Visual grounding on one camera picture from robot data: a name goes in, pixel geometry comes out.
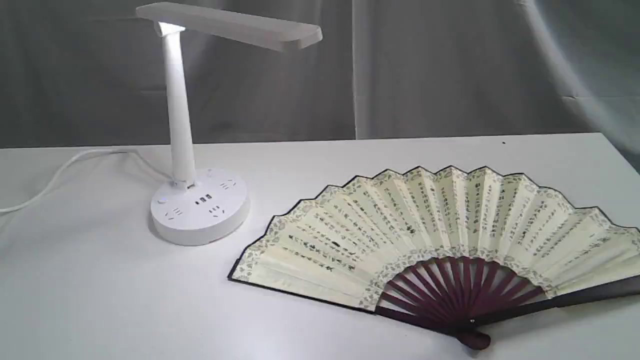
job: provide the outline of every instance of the gray backdrop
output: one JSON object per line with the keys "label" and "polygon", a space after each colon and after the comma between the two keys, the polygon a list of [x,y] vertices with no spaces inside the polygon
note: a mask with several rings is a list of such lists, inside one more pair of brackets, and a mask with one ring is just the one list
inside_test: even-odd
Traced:
{"label": "gray backdrop", "polygon": [[[146,0],[0,0],[0,147],[168,143]],[[175,1],[318,24],[182,36],[196,142],[603,131],[640,153],[637,1]]]}

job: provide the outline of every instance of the round lamp base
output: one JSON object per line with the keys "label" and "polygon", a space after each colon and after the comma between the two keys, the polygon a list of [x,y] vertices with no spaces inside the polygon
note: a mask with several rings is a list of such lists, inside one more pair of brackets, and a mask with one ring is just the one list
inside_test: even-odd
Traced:
{"label": "round lamp base", "polygon": [[160,236],[177,245],[205,245],[236,230],[249,215],[244,181],[226,170],[196,170],[196,183],[183,190],[172,181],[151,200]]}

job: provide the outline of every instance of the power cord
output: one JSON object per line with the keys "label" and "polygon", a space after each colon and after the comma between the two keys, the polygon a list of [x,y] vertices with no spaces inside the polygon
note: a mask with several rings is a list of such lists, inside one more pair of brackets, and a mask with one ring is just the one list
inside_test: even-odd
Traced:
{"label": "power cord", "polygon": [[66,163],[62,164],[62,166],[60,168],[58,168],[56,173],[53,175],[51,180],[49,180],[49,183],[47,183],[47,186],[45,186],[45,188],[38,195],[35,195],[31,199],[23,202],[22,204],[19,204],[19,205],[16,205],[16,206],[12,206],[10,208],[0,209],[0,214],[12,213],[14,211],[18,211],[18,210],[26,208],[27,206],[29,206],[32,203],[36,202],[39,198],[44,196],[44,194],[46,194],[51,189],[53,184],[59,178],[60,174],[62,174],[62,172],[66,168],[68,168],[71,164],[73,164],[79,158],[82,158],[83,156],[86,156],[86,155],[89,155],[89,154],[123,154],[123,153],[126,153],[126,152],[136,155],[137,157],[140,158],[140,160],[142,160],[142,162],[144,162],[153,171],[157,172],[158,174],[160,174],[162,176],[167,177],[168,179],[171,179],[171,176],[169,176],[166,172],[163,172],[162,170],[159,170],[155,166],[151,165],[151,163],[149,163],[145,158],[143,158],[142,155],[140,155],[140,153],[136,149],[115,149],[115,150],[114,149],[91,149],[91,150],[85,150],[85,151],[78,152],[72,158],[67,160]]}

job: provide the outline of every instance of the paper fan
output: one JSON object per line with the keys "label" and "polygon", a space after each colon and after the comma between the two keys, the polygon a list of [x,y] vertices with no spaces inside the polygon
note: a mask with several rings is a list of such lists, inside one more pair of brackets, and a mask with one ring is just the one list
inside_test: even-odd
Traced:
{"label": "paper fan", "polygon": [[515,316],[640,293],[640,231],[524,174],[386,170],[275,216],[229,279],[457,337]]}

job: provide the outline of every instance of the desk lamp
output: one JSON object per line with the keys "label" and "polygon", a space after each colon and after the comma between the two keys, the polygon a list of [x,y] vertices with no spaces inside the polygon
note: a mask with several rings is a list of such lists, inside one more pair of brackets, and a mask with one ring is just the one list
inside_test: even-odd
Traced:
{"label": "desk lamp", "polygon": [[217,168],[195,168],[180,32],[193,29],[277,51],[302,49],[322,40],[319,26],[199,6],[155,3],[136,9],[153,20],[162,37],[171,133],[173,179],[151,200],[158,233],[179,245],[203,245],[233,232],[249,214],[242,179]]}

